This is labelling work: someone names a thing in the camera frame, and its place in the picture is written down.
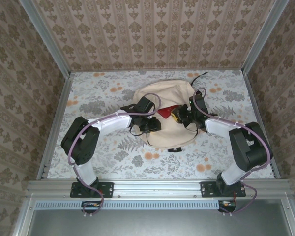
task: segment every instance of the damask wallpaper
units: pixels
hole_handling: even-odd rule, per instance
[[[17,0],[0,0],[0,236],[36,179],[64,78]]]
[[[72,71],[241,68],[275,0],[34,0]]]
[[[282,177],[295,194],[295,1],[248,74]]]

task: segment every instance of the beige fabric pouch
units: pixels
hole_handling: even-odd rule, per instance
[[[161,81],[137,90],[132,103],[138,103],[141,97],[150,92],[160,96],[162,102],[160,108],[162,109],[173,105],[187,104],[189,106],[189,97],[193,95],[194,89],[187,81],[183,80]],[[157,97],[147,95],[147,98],[158,107]],[[186,129],[183,124],[178,124],[172,116],[167,119],[158,113],[153,116],[160,120],[162,130],[139,136],[147,144],[155,148],[172,149],[187,145],[195,139],[197,134],[195,124],[190,124]],[[140,134],[137,126],[134,127],[134,130],[136,134]]]

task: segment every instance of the floral table surface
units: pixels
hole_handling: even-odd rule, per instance
[[[68,128],[78,116],[98,118],[131,103],[134,91],[160,80],[192,81],[205,71],[122,71],[79,72],[64,112],[48,178],[75,178],[60,147]],[[209,70],[194,87],[205,87],[210,112],[241,123],[256,121],[240,70]],[[222,137],[200,133],[183,152],[146,145],[128,129],[104,136],[98,141],[91,160],[95,173],[105,179],[204,179],[216,178],[232,162],[232,149]],[[254,172],[250,178],[274,178],[271,166]]]

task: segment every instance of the red card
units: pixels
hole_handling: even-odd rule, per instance
[[[176,107],[178,107],[179,105],[173,105],[171,107],[165,107],[163,109],[158,110],[158,114],[160,114],[162,117],[164,117],[165,119],[167,119],[170,115],[173,109],[175,109]]]

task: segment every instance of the purple cable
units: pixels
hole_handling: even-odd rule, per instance
[[[80,178],[80,175],[79,175],[79,173],[78,173],[78,171],[77,171],[77,169],[76,169],[75,166],[73,167],[73,170],[74,170],[75,174],[77,175],[77,177],[78,177],[79,181],[81,182],[81,184],[83,184],[86,188],[89,188],[89,189],[95,191],[96,193],[98,193],[99,196],[100,196],[100,198],[101,198],[100,205],[99,205],[98,209],[97,209],[94,213],[90,213],[90,214],[89,214],[89,213],[86,213],[86,212],[85,212],[85,206],[86,206],[86,205],[89,205],[90,203],[89,203],[89,204],[85,204],[85,205],[83,206],[82,212],[83,212],[84,214],[89,214],[89,215],[95,215],[95,214],[97,214],[97,213],[102,209],[103,204],[104,204],[104,196],[103,196],[103,194],[102,194],[100,191],[98,191],[96,188],[93,188],[93,187],[87,185],[87,184],[86,184],[86,183]]]
[[[144,97],[147,96],[147,95],[154,95],[154,96],[157,97],[157,99],[158,99],[158,101],[159,101],[159,105],[158,105],[158,107],[157,107],[153,112],[149,112],[149,113],[127,113],[127,112],[114,113],[114,114],[108,115],[108,116],[106,116],[106,117],[99,118],[99,119],[97,119],[97,120],[95,120],[95,121],[93,121],[93,122],[87,124],[85,127],[83,127],[83,129],[78,133],[78,135],[77,135],[76,138],[74,139],[74,141],[73,141],[73,143],[72,143],[72,145],[71,145],[71,148],[70,148],[70,150],[69,150],[69,153],[68,153],[68,163],[69,163],[69,165],[70,165],[70,166],[74,166],[74,165],[75,165],[75,163],[72,163],[72,162],[71,162],[71,155],[72,155],[72,151],[73,151],[73,149],[74,149],[74,147],[75,147],[75,145],[76,145],[78,139],[79,139],[80,136],[84,133],[84,131],[85,131],[86,129],[88,129],[90,126],[92,126],[93,124],[96,124],[96,123],[98,123],[98,122],[101,122],[101,121],[103,121],[103,120],[109,119],[109,118],[114,117],[114,116],[123,116],[123,115],[128,115],[128,116],[130,116],[130,115],[137,115],[137,116],[152,116],[152,115],[154,115],[154,114],[160,109],[160,107],[161,107],[161,105],[162,105],[161,98],[160,98],[157,94],[155,94],[155,93],[151,93],[151,92],[145,94]],[[73,170],[74,170],[75,174],[77,175],[77,177],[78,177],[79,181],[81,182],[81,184],[83,184],[86,188],[89,188],[89,189],[95,191],[95,192],[98,193],[99,196],[101,197],[101,204],[100,204],[99,208],[98,208],[94,213],[89,214],[89,215],[95,215],[95,214],[97,214],[97,213],[100,211],[100,209],[103,207],[103,204],[104,204],[104,196],[103,196],[103,194],[102,194],[100,191],[98,191],[96,188],[93,188],[93,187],[87,185],[87,184],[82,180],[82,178],[80,177],[80,175],[79,175],[78,171],[76,170],[76,167],[75,167],[75,166],[73,167]],[[83,206],[83,210],[82,210],[82,211],[83,211],[84,214],[87,214],[87,213],[85,212],[85,207],[86,207],[86,205]]]
[[[155,93],[147,93],[147,94],[144,95],[144,97],[147,96],[147,95],[154,95],[154,96],[156,96],[156,97],[158,98],[158,100],[159,100],[159,105],[158,105],[158,107],[155,109],[155,111],[153,111],[153,112],[149,112],[149,113],[127,113],[127,112],[122,112],[122,113],[118,113],[118,114],[117,114],[117,113],[114,113],[114,114],[110,114],[110,115],[108,115],[108,116],[106,116],[106,117],[99,118],[98,120],[95,120],[95,121],[93,121],[93,122],[87,124],[86,126],[84,126],[83,129],[82,129],[82,130],[78,133],[78,135],[75,137],[75,139],[74,139],[74,141],[73,141],[73,143],[72,143],[72,145],[71,145],[71,148],[70,148],[70,150],[69,150],[69,153],[68,153],[68,163],[69,163],[69,165],[70,165],[70,166],[73,166],[73,165],[75,164],[75,163],[72,163],[72,162],[71,162],[71,155],[72,155],[73,148],[75,147],[75,144],[77,143],[77,141],[78,141],[78,139],[80,138],[80,136],[84,133],[84,131],[87,130],[87,129],[88,129],[90,126],[92,126],[93,124],[96,124],[96,123],[98,123],[98,122],[101,122],[101,121],[103,121],[103,120],[106,120],[106,119],[109,119],[109,118],[111,118],[111,117],[115,117],[115,116],[123,116],[123,115],[152,116],[152,115],[154,115],[154,114],[160,109],[160,107],[161,107],[161,105],[162,105],[161,98],[160,98],[157,94],[155,94]]]
[[[241,209],[239,209],[239,210],[237,210],[237,211],[234,211],[234,212],[229,212],[228,210],[226,210],[226,209],[224,209],[224,208],[222,208],[222,207],[220,207],[220,209],[221,210],[223,210],[223,211],[225,211],[225,213],[227,213],[227,214],[237,214],[237,213],[240,213],[240,212],[242,212],[243,210],[245,210],[250,204],[252,204],[252,202],[256,199],[256,197],[257,197],[257,190],[254,188],[254,187],[252,187],[252,186],[250,186],[250,185],[248,185],[248,184],[246,184],[246,183],[244,183],[243,181],[241,182],[242,183],[242,185],[244,185],[244,186],[246,186],[246,187],[248,187],[248,188],[250,188],[250,189],[252,189],[252,190],[254,190],[255,191],[255,195],[253,196],[253,198],[243,207],[243,208],[241,208]]]
[[[202,97],[204,98],[204,97],[207,95],[207,90],[206,90],[206,88],[204,88],[204,87],[200,87],[200,88],[198,88],[198,90],[199,90],[199,89],[202,89],[202,90],[205,92],[204,95],[202,95]]]

